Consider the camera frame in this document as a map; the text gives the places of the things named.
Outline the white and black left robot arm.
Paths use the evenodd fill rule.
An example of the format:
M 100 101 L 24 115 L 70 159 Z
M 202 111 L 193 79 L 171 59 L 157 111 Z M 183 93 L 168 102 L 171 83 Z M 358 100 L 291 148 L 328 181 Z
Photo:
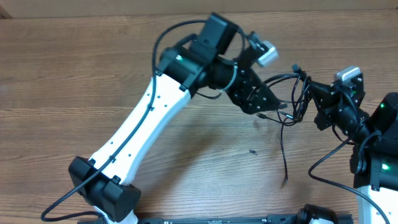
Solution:
M 141 191 L 137 169 L 167 123 L 208 87 L 226 93 L 246 113 L 279 109 L 280 100 L 255 74 L 278 58 L 276 47 L 255 33 L 211 14 L 199 34 L 189 34 L 153 57 L 153 76 L 143 97 L 112 138 L 90 158 L 76 157 L 68 171 L 94 207 L 99 223 L 136 223 Z

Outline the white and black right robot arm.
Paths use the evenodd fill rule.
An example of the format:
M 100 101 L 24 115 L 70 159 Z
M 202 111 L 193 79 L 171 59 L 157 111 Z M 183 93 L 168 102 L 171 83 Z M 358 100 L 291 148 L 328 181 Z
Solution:
M 309 94 L 318 108 L 318 129 L 340 128 L 347 137 L 309 168 L 309 176 L 355 194 L 360 223 L 397 223 L 397 93 L 388 93 L 373 114 L 360 108 L 365 92 L 359 80 L 331 85 L 312 82 Z M 313 174 L 347 144 L 353 147 L 352 187 Z

